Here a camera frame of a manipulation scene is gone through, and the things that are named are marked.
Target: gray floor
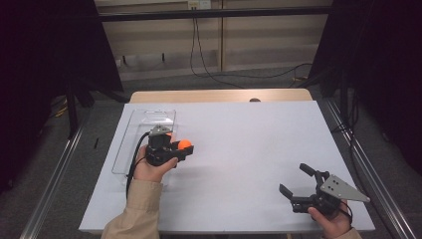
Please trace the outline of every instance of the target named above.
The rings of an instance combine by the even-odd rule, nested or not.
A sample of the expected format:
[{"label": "gray floor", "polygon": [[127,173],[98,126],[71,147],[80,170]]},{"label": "gray floor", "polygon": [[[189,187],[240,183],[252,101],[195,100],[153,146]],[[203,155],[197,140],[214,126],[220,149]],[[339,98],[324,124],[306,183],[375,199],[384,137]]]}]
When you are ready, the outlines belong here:
[{"label": "gray floor", "polygon": [[[267,69],[235,72],[233,74],[272,76],[282,73],[286,69]],[[297,76],[306,76],[309,67],[296,71]],[[277,78],[239,78],[216,77],[219,81],[230,82],[243,88],[287,88],[292,84],[294,73]],[[145,79],[139,81],[123,82],[125,95],[130,96],[135,91],[153,90],[193,90],[193,89],[233,89],[210,78],[198,78],[191,75]],[[335,127],[335,122],[329,113],[325,99],[322,99],[318,87],[310,88],[315,100],[318,101],[322,114],[330,128]],[[122,111],[122,104],[93,93],[97,102],[90,109],[78,107],[79,116],[86,117],[87,124],[79,140],[77,149],[72,155],[66,172],[60,181],[60,188],[54,194],[54,199],[49,205],[49,211],[44,218],[38,238],[99,238],[89,233],[78,231],[79,224],[88,206],[90,195],[94,190],[97,178],[106,158],[107,149],[115,131],[115,127]],[[15,187],[0,195],[0,238],[19,238],[28,219],[36,207],[42,193],[48,184],[55,166],[61,157],[67,143],[69,132],[67,115],[60,118],[50,118],[45,124],[43,132],[32,153],[32,159],[15,181]],[[359,122],[355,128],[355,135],[361,142],[365,152],[374,165],[377,173],[383,180],[398,206],[403,211],[410,226],[417,236],[422,236],[422,177],[410,168],[402,158],[399,149],[391,142],[384,139],[382,128],[364,106],[360,108]],[[341,133],[335,132],[333,138],[343,155],[344,161],[357,185],[368,190],[369,196],[374,199],[373,205],[366,207],[375,223],[376,230],[362,233],[363,238],[391,238],[380,218],[386,223],[393,233],[393,238],[400,238],[395,232],[388,215],[381,203],[371,190],[368,181],[359,169],[362,177],[358,182],[348,153],[348,146]],[[210,236],[165,236],[165,238],[211,238]],[[285,235],[233,235],[230,238],[286,238]],[[294,235],[294,238],[317,238],[317,234]]]}]

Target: black cable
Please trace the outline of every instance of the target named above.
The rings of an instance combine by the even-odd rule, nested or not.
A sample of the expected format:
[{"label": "black cable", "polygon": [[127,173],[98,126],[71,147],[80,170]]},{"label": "black cable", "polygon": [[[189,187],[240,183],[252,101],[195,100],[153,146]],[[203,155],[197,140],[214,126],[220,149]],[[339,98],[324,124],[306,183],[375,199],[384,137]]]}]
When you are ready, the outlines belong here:
[{"label": "black cable", "polygon": [[126,198],[127,198],[128,193],[129,193],[130,183],[131,183],[131,181],[132,181],[132,179],[133,179],[134,170],[136,169],[136,167],[137,167],[137,165],[140,163],[140,161],[141,161],[142,159],[144,159],[144,157],[143,157],[143,158],[141,158],[138,162],[136,162],[137,155],[138,155],[138,153],[139,153],[139,149],[140,149],[140,145],[142,144],[143,139],[144,139],[146,136],[148,136],[148,135],[149,135],[149,132],[146,132],[146,133],[144,133],[144,134],[143,134],[143,136],[139,139],[139,142],[137,143],[136,150],[134,151],[133,158],[132,158],[132,161],[131,161],[131,164],[130,164],[129,173],[127,174],[127,183],[126,183]]},{"label": "black cable", "polygon": [[350,214],[348,214],[346,211],[344,211],[343,209],[338,208],[338,211],[341,212],[342,214],[344,214],[346,217],[348,217],[348,220],[350,221],[350,225],[351,223],[353,223],[353,211],[351,210],[351,208],[347,205],[347,203],[341,201],[342,204],[344,204],[347,207],[347,210],[350,212]]},{"label": "black cable", "polygon": [[338,131],[346,131],[348,129],[350,129],[351,133],[354,132],[354,126],[357,124],[359,120],[359,97],[358,97],[356,89],[354,89],[353,91],[353,98],[351,100],[351,109],[347,115],[347,118],[348,118],[348,121],[351,121],[351,123],[348,123],[347,121],[343,121],[341,124],[331,129],[330,132],[333,133],[333,132],[338,132]]},{"label": "black cable", "polygon": [[[195,35],[197,36],[198,39],[198,45],[199,45],[199,52],[201,54],[201,59],[202,59],[202,65],[204,66],[205,72],[207,73],[208,76],[203,77],[200,76],[198,74],[195,73],[195,71],[193,71],[193,66],[192,66],[192,55],[193,55],[193,49],[195,47]],[[228,83],[228,82],[223,82],[220,80],[215,79],[209,72],[208,69],[205,65],[205,60],[204,60],[204,56],[202,55],[202,46],[201,46],[201,42],[199,40],[199,27],[198,27],[198,20],[196,18],[193,19],[193,41],[192,41],[192,51],[190,53],[190,69],[193,73],[193,75],[200,77],[200,78],[211,78],[212,80],[214,80],[217,83],[221,83],[221,84],[225,84],[225,85],[229,85],[235,88],[240,88],[240,89],[245,89],[244,87],[238,86],[236,84],[232,84],[232,83]]]},{"label": "black cable", "polygon": [[[241,77],[241,78],[252,78],[252,79],[270,79],[270,78],[276,78],[276,77],[280,77],[280,76],[286,75],[286,74],[288,74],[290,72],[295,72],[295,75],[296,75],[296,69],[297,68],[302,67],[302,66],[311,66],[312,65],[312,63],[299,64],[299,65],[291,68],[288,71],[285,71],[285,72],[282,72],[282,73],[279,73],[279,74],[275,74],[275,75],[272,75],[272,76],[266,76],[266,77],[246,76],[246,75],[240,75],[240,74],[210,74],[209,71],[208,71],[208,69],[205,66],[205,60],[204,60],[204,57],[203,57],[203,54],[202,54],[201,40],[200,40],[200,37],[199,37],[198,20],[197,19],[193,19],[193,24],[194,24],[194,28],[193,28],[192,50],[191,50],[191,53],[190,53],[190,69],[191,69],[192,73],[196,77],[200,77],[200,78],[211,78],[211,79],[213,79],[214,81],[216,81],[218,83],[227,84],[227,85],[230,85],[230,86],[233,86],[233,87],[245,89],[245,88],[243,88],[241,86],[238,86],[238,85],[235,85],[235,84],[231,84],[231,83],[227,83],[227,82],[222,82],[222,81],[216,80],[214,77]],[[204,66],[205,72],[207,73],[207,76],[198,75],[193,70],[192,58],[193,58],[193,50],[194,50],[194,47],[195,47],[195,36],[197,37],[197,41],[198,41],[198,45],[199,45],[199,51],[200,51],[200,55],[201,55],[202,64]]]},{"label": "black cable", "polygon": [[296,82],[296,68],[293,68],[293,81],[292,83],[288,86],[288,89],[290,89]]}]

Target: human hand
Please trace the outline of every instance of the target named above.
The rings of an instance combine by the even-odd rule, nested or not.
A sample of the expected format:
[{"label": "human hand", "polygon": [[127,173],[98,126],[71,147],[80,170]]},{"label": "human hand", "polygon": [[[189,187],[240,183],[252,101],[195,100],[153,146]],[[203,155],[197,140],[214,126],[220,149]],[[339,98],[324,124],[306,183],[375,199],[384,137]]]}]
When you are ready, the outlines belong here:
[{"label": "human hand", "polygon": [[134,179],[142,181],[161,182],[164,174],[177,164],[177,157],[173,157],[160,166],[152,166],[146,161],[145,157],[146,146],[139,149],[136,163],[137,167],[134,170]]},{"label": "human hand", "polygon": [[[347,212],[347,201],[342,200],[340,209]],[[308,213],[322,227],[323,238],[332,239],[341,236],[351,229],[350,219],[343,213],[338,213],[335,217],[327,219],[316,208],[310,207]]]}]

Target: power outlet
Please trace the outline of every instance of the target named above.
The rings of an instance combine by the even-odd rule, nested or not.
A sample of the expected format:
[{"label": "power outlet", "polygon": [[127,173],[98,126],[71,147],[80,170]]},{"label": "power outlet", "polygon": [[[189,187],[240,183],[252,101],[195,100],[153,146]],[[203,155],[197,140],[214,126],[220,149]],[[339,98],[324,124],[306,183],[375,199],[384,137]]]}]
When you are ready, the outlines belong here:
[{"label": "power outlet", "polygon": [[188,10],[211,9],[211,0],[189,0],[187,1]]},{"label": "power outlet", "polygon": [[211,9],[211,0],[199,0],[199,9]]},{"label": "power outlet", "polygon": [[188,10],[199,10],[199,0],[189,0],[187,1]]}]

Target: beige sleeve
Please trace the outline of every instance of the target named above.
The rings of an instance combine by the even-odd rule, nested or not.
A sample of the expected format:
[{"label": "beige sleeve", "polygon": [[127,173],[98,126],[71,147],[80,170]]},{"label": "beige sleeve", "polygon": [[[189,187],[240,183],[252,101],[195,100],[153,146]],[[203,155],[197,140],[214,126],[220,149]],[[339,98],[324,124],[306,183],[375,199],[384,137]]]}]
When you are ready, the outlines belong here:
[{"label": "beige sleeve", "polygon": [[356,229],[351,228],[350,231],[346,232],[345,234],[342,234],[339,237],[336,237],[335,239],[362,239],[362,238],[360,237]]},{"label": "beige sleeve", "polygon": [[106,225],[102,239],[158,239],[161,191],[161,183],[134,179],[123,213]]}]

